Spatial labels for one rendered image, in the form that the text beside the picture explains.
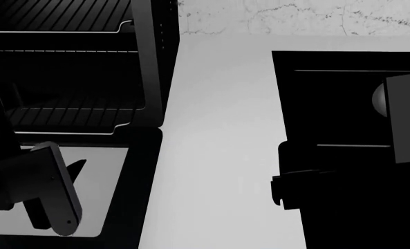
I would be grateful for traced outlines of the black toaster oven body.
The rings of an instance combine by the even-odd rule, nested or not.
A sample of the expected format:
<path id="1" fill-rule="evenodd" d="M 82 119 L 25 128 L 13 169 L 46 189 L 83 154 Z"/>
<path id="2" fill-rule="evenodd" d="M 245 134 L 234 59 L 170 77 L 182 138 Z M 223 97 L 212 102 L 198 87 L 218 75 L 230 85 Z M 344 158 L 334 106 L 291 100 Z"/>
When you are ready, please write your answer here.
<path id="1" fill-rule="evenodd" d="M 159 127 L 180 40 L 178 0 L 131 0 L 129 33 L 0 33 L 7 109 L 133 109 Z"/>

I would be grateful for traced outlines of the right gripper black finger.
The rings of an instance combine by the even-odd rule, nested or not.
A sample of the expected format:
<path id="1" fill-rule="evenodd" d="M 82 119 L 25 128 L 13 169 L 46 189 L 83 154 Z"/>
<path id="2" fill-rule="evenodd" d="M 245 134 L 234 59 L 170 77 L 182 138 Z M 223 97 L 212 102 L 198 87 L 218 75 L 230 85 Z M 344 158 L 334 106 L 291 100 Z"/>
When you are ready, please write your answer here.
<path id="1" fill-rule="evenodd" d="M 270 181 L 271 197 L 275 205 L 280 206 L 282 200 L 282 177 L 273 176 Z"/>

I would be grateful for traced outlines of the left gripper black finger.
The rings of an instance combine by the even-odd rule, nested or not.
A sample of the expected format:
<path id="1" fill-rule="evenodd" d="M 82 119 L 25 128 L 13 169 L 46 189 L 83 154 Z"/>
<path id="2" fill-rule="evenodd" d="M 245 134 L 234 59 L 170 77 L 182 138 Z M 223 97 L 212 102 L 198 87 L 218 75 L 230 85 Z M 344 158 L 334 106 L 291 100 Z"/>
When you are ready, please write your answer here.
<path id="1" fill-rule="evenodd" d="M 79 173 L 81 172 L 82 168 L 84 167 L 86 163 L 86 159 L 80 159 L 74 163 L 71 163 L 66 167 L 67 172 L 69 173 L 69 176 L 71 178 L 72 183 L 75 182 L 77 176 L 79 176 Z"/>

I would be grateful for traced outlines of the toaster oven glass door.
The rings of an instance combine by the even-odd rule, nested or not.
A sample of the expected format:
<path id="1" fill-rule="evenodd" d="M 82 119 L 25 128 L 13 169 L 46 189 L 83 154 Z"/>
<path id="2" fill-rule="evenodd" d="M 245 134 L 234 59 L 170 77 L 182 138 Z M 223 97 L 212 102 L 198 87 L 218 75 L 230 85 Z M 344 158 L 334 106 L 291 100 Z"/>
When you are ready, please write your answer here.
<path id="1" fill-rule="evenodd" d="M 55 142 L 66 165 L 86 159 L 74 182 L 82 221 L 71 236 L 36 230 L 17 203 L 0 211 L 0 249 L 138 249 L 162 142 L 159 128 L 16 137 L 22 149 Z"/>

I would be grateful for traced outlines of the black countertop appliance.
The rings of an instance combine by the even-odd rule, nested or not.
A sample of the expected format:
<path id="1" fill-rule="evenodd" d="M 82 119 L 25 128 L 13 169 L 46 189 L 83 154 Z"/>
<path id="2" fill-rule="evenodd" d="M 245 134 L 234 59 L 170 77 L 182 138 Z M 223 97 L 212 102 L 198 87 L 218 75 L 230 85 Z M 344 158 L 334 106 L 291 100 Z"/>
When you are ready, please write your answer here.
<path id="1" fill-rule="evenodd" d="M 315 145 L 392 143 L 375 90 L 410 75 L 410 52 L 273 51 L 287 139 Z"/>

